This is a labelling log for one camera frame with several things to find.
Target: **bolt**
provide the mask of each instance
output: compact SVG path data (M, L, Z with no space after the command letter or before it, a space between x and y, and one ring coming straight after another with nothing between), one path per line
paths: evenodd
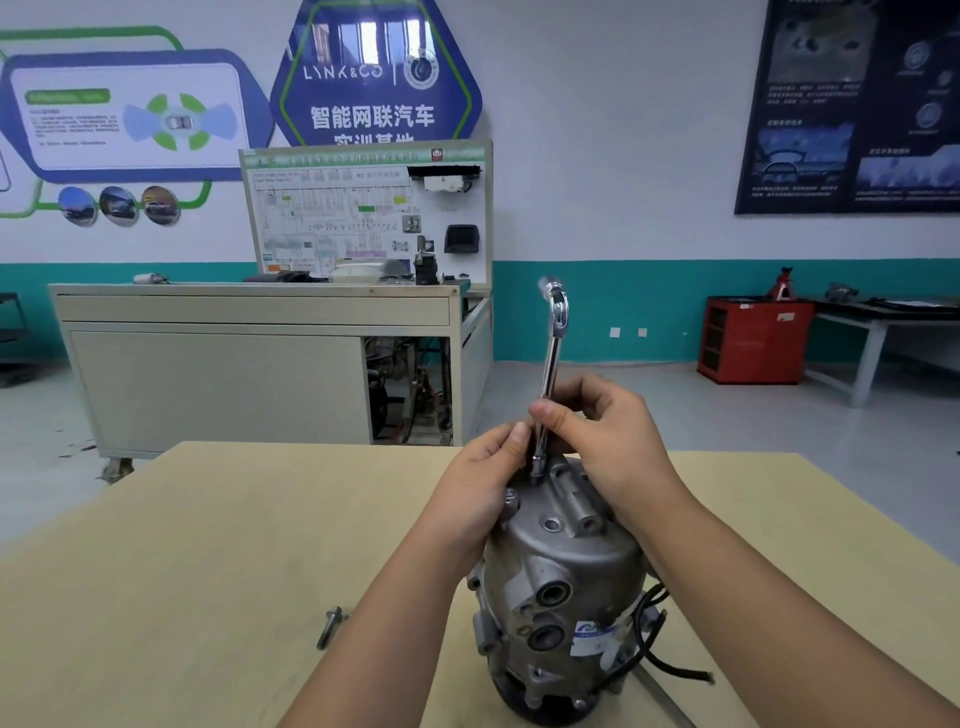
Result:
M326 613L326 625L324 626L324 631L320 634L320 638L317 640L317 649L326 649L326 646L330 642L330 638L333 637L333 631L337 628L337 625L343 621L343 619L344 610L342 610L340 607L334 607Z

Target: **wooden table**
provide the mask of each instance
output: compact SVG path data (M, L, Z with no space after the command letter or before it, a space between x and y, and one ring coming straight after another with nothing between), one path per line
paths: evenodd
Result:
M3 725L273 726L321 657L324 612L356 604L455 451L185 443L8 546ZM959 569L799 456L673 458L708 507L960 702ZM713 667L667 608L658 654ZM525 725L476 653L475 609L458 591L428 728ZM722 676L712 688L658 679L700 726L752 724ZM671 722L631 680L584 725Z

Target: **finger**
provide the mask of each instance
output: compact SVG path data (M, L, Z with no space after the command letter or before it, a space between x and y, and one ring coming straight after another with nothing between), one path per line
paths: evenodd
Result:
M536 400L530 405L533 418L566 440L580 452L586 446L590 428L596 424L577 415L569 407L550 400Z
M516 423L510 434L503 442L500 451L490 458L489 467L492 468L498 479L506 484L510 476L516 473L527 457L527 444L530 442L531 429L525 422Z
M603 417L603 413L613 404L620 390L621 387L609 379L593 372L582 372L558 382L552 399L574 412L582 411L591 419L597 419Z
M506 423L494 427L488 432L477 436L468 442L463 449L463 454L470 460L486 460L488 457L500 452L500 448L514 428L514 423Z

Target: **wall poster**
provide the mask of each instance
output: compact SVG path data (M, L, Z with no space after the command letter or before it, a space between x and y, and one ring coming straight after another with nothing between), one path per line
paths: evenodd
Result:
M771 0L737 214L960 211L960 0Z

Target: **drawer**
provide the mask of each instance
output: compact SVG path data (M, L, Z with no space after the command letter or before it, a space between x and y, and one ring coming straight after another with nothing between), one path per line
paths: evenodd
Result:
M57 296L61 321L132 324L449 326L446 298Z

